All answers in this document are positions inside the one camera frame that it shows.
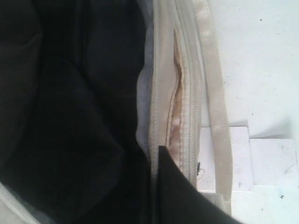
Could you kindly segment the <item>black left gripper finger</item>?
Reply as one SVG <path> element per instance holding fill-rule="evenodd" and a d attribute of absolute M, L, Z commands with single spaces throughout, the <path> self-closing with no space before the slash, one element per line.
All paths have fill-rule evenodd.
<path fill-rule="evenodd" d="M 160 224 L 237 224 L 204 198 L 183 176 L 165 146 L 159 147 L 158 220 Z"/>

